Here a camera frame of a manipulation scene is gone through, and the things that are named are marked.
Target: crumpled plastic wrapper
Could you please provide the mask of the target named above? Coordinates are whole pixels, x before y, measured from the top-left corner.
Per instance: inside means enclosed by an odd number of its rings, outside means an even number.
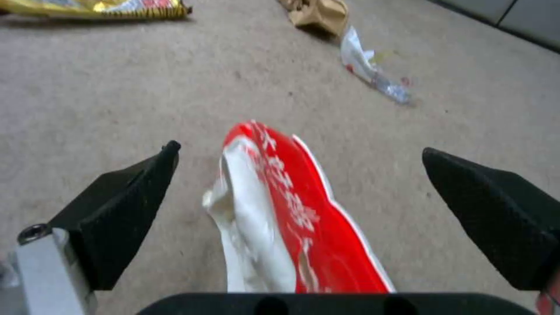
[[[348,7],[342,0],[278,0],[289,11],[295,27],[317,26],[341,36],[348,22]]]
[[[398,83],[391,82],[382,73],[375,63],[371,63],[375,57],[374,50],[362,49],[360,38],[356,29],[351,26],[346,32],[340,45],[340,58],[347,70],[354,73],[370,84],[373,88],[385,94],[399,104],[410,102],[408,89]]]
[[[192,12],[181,0],[0,0],[0,11],[60,18],[162,19]]]
[[[297,136],[240,123],[226,136],[218,169],[202,205],[220,230],[228,292],[395,292]]]

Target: yellow chip bag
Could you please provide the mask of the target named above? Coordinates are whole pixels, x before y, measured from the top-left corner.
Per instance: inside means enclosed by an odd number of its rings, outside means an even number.
[[[192,6],[181,0],[0,0],[0,10],[63,18],[182,18]]]

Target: brown paper bag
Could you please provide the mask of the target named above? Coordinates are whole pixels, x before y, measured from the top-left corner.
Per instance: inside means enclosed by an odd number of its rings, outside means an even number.
[[[294,26],[315,25],[341,36],[348,21],[348,7],[342,0],[278,0],[290,13]]]

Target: red and white wrapper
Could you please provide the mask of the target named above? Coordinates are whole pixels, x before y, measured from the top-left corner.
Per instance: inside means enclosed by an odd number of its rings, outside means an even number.
[[[203,206],[220,229],[229,292],[395,291],[297,136],[255,121],[235,126]]]

